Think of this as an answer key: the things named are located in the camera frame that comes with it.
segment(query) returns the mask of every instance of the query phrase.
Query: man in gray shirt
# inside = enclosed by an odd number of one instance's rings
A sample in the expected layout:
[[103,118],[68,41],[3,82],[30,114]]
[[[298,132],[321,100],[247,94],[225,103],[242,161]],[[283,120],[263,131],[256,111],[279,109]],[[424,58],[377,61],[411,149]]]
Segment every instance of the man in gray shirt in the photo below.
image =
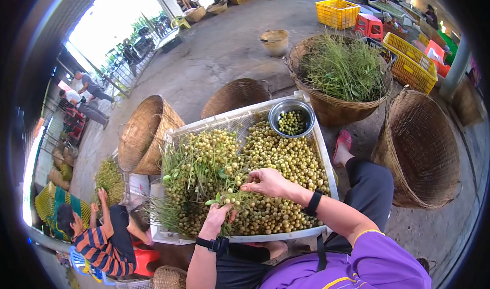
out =
[[88,74],[75,71],[75,76],[73,78],[77,80],[82,80],[83,88],[78,91],[79,95],[87,90],[94,97],[98,97],[101,100],[110,101],[111,103],[114,102],[114,99],[111,96],[106,95],[104,92],[102,92],[102,89],[99,87],[99,85],[92,82],[92,79]]

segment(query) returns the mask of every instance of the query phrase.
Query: hand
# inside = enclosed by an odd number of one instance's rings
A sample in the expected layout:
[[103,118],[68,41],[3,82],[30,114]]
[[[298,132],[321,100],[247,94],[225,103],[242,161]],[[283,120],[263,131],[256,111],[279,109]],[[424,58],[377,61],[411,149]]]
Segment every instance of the hand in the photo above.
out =
[[105,203],[105,200],[107,199],[107,192],[105,192],[104,188],[99,189],[98,195],[99,199],[101,199],[101,203]]
[[[255,179],[259,179],[260,183],[253,183]],[[279,171],[273,168],[262,168],[250,172],[247,183],[242,185],[243,191],[282,198],[288,198],[290,191],[296,188],[302,187],[286,180]]]
[[223,207],[218,208],[218,203],[214,203],[209,208],[208,216],[202,225],[199,232],[199,238],[205,240],[216,239],[221,231],[221,225],[224,223],[226,213],[233,207],[233,204],[228,203]]
[[99,211],[99,206],[95,203],[90,204],[90,213],[96,213]]

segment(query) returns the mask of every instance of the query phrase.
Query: bag strap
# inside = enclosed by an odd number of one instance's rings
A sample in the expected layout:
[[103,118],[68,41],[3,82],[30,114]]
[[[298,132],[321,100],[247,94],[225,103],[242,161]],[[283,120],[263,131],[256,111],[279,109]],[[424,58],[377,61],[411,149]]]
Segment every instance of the bag strap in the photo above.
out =
[[325,255],[325,245],[323,244],[322,234],[316,237],[316,246],[318,249],[318,266],[316,267],[316,271],[320,272],[327,268],[327,256]]

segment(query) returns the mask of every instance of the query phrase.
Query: black wristwatch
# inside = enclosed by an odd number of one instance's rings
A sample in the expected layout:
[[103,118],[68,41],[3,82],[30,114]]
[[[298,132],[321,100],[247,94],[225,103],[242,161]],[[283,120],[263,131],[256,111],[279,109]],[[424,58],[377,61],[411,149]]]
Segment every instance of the black wristwatch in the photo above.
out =
[[316,208],[318,207],[318,204],[320,203],[320,199],[322,198],[323,192],[320,189],[315,189],[315,192],[313,193],[313,196],[308,203],[308,207],[303,208],[301,211],[306,213],[307,215],[311,217],[316,217]]
[[200,246],[204,246],[208,248],[208,250],[212,252],[216,252],[216,257],[221,257],[224,252],[226,252],[226,248],[228,247],[228,243],[230,239],[222,236],[218,236],[216,240],[205,240],[203,238],[197,237],[195,239],[195,243]]

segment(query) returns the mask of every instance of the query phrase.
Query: yellow plastic crate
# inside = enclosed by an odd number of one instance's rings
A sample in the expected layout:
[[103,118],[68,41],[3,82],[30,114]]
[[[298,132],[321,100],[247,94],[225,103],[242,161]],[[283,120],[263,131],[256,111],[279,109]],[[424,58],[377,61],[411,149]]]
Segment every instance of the yellow plastic crate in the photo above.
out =
[[426,47],[427,47],[427,45],[429,44],[429,38],[427,38],[427,36],[425,36],[423,33],[420,33],[420,34],[419,34],[419,41],[420,41],[421,43],[423,43],[423,44],[424,44],[424,46],[426,46]]
[[361,10],[359,5],[345,0],[326,0],[315,4],[318,21],[334,29],[353,27]]
[[402,85],[409,84],[412,89],[428,95],[437,82],[434,62],[393,33],[386,34],[383,45],[398,55],[391,70],[395,79]]

